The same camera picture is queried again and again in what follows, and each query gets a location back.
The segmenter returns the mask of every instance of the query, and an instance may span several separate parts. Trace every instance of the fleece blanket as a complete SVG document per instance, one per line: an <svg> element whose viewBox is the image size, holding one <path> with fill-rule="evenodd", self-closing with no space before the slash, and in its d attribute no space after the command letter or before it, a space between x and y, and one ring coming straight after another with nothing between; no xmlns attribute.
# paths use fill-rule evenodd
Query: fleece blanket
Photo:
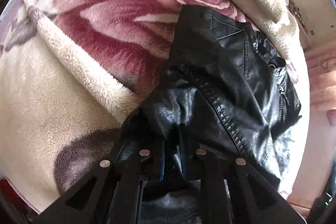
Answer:
<svg viewBox="0 0 336 224"><path fill-rule="evenodd" d="M6 9L0 22L0 170L36 212L110 151L126 116L155 88L183 4L251 22L231 0L13 0ZM300 86L302 57L295 88L301 104L309 105L309 91L307 99ZM301 125L298 142L288 143L290 167L279 188L285 198L307 127Z"/></svg>

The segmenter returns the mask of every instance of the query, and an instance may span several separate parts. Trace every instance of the cream fluffy blanket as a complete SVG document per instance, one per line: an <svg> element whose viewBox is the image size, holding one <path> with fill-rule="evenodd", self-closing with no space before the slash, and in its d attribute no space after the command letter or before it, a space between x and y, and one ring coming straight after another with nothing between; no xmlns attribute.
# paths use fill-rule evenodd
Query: cream fluffy blanket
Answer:
<svg viewBox="0 0 336 224"><path fill-rule="evenodd" d="M37 212L110 151L125 117L155 88L182 4L250 20L230 0L11 2L0 23L0 170ZM281 21L274 8L266 18ZM290 63L308 114L297 131L299 142L288 143L293 152L279 189L285 198L301 163L309 119L307 69L299 49Z"/></svg>

